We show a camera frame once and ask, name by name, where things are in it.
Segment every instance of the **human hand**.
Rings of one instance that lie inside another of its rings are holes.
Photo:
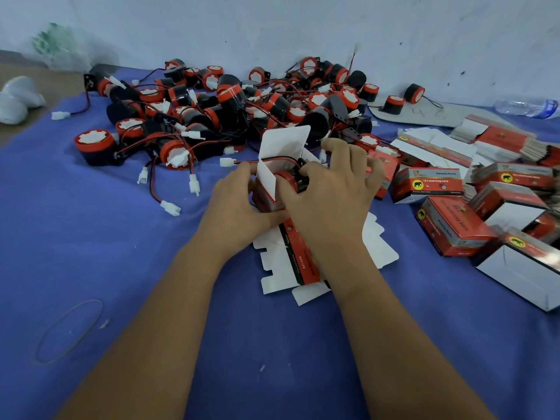
[[[297,194],[287,181],[277,178],[280,198],[320,265],[341,251],[363,245],[363,225],[385,178],[383,163],[368,158],[362,148],[335,138],[321,146],[332,153],[330,169],[317,162],[304,165],[300,172],[309,176],[306,191]],[[367,179],[366,166],[372,169]]]
[[[208,248],[222,266],[255,238],[290,218],[286,211],[260,213],[248,202],[256,164],[242,162],[214,186],[198,231],[191,241]]]

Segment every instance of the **white wall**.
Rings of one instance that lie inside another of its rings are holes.
[[[383,92],[411,82],[442,101],[492,104],[502,93],[560,98],[560,0],[1,0],[0,49],[46,22],[79,26],[119,63],[179,57],[244,78],[303,55],[348,65]]]

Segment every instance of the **person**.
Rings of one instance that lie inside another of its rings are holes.
[[[383,165],[339,139],[322,147],[332,153],[330,168],[305,165],[305,192],[279,178],[286,211],[250,206],[256,167],[249,163],[216,184],[198,231],[58,420],[182,419],[214,281],[229,258],[290,216],[340,307],[372,418],[493,418],[400,304],[363,244]]]

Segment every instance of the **clear water bottle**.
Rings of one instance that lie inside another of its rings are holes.
[[[546,98],[502,98],[496,101],[494,108],[500,113],[538,119],[550,119],[560,116],[558,101]]]

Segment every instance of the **blue tablecloth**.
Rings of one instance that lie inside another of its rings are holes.
[[[142,73],[123,69],[123,79]],[[83,96],[57,110],[83,106]],[[229,169],[197,166],[200,197],[187,172],[158,168],[158,195],[181,206],[167,214],[136,180],[147,156],[121,167],[89,167],[72,139],[113,130],[108,100],[64,121],[45,115],[0,150],[0,413],[49,418],[134,317],[179,247],[196,230],[212,186]],[[559,120],[509,118],[547,141]],[[394,138],[400,124],[374,133]],[[237,159],[255,159],[250,149]],[[500,418],[560,414],[560,314],[546,314],[481,274],[466,259],[441,258],[408,205],[390,198],[371,211],[400,260],[382,274],[403,305]],[[264,296],[256,250],[220,274],[200,346],[187,419],[366,419],[368,413],[342,317],[332,294],[298,307],[289,290]],[[55,359],[98,317],[93,329]],[[106,327],[100,328],[109,320]]]

